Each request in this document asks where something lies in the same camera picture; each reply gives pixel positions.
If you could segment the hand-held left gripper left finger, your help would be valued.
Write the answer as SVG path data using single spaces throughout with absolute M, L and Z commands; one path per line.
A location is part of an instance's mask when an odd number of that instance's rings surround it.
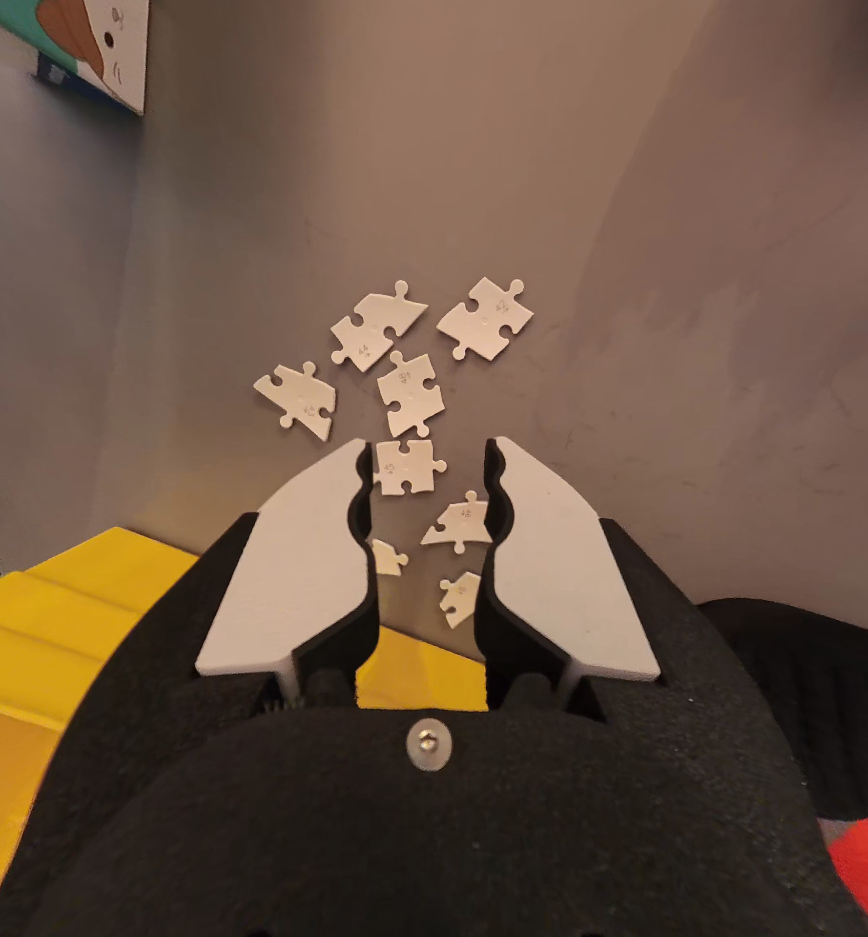
M 195 661 L 201 676 L 270 674 L 284 707 L 357 706 L 380 636 L 369 545 L 371 445 L 342 444 L 257 511 Z

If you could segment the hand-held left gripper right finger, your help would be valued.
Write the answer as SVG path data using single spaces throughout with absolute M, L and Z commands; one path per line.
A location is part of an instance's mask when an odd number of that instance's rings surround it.
M 507 437 L 487 439 L 491 539 L 475 604 L 487 708 L 536 673 L 568 709 L 587 677 L 653 683 L 662 674 L 599 514 Z

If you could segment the pile of white puzzle pieces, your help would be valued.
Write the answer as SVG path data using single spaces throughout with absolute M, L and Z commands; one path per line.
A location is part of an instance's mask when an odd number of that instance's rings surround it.
M 510 343 L 503 332 L 519 334 L 534 316 L 520 300 L 524 290 L 519 278 L 508 287 L 481 278 L 468 294 L 475 309 L 460 302 L 436 324 L 437 332 L 455 344 L 453 359 L 462 362 L 472 353 L 494 361 Z M 390 439 L 375 446 L 374 474 L 374 483 L 388 498 L 431 493 L 435 476 L 447 470 L 447 463 L 434 455 L 428 425 L 446 408 L 436 370 L 428 353 L 407 359 L 393 348 L 390 336 L 403 336 L 428 309 L 427 304 L 410 298 L 409 291 L 408 282 L 398 279 L 391 292 L 366 294 L 351 314 L 331 327 L 338 344 L 331 353 L 334 365 L 349 362 L 365 374 L 384 356 L 391 363 L 390 370 L 377 380 Z M 336 391 L 318 378 L 314 363 L 304 362 L 300 369 L 279 365 L 252 387 L 280 409 L 279 424 L 284 429 L 301 425 L 323 442 L 330 439 Z

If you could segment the yellow plastic bin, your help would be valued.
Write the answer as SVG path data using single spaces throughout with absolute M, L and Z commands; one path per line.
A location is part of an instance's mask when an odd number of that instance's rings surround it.
M 113 528 L 0 576 L 0 882 L 84 692 L 111 652 L 197 561 Z

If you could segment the colourful puzzle box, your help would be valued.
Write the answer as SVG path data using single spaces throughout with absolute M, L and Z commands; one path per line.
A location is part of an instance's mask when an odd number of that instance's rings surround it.
M 0 27 L 139 116 L 149 14 L 148 1 L 0 1 Z

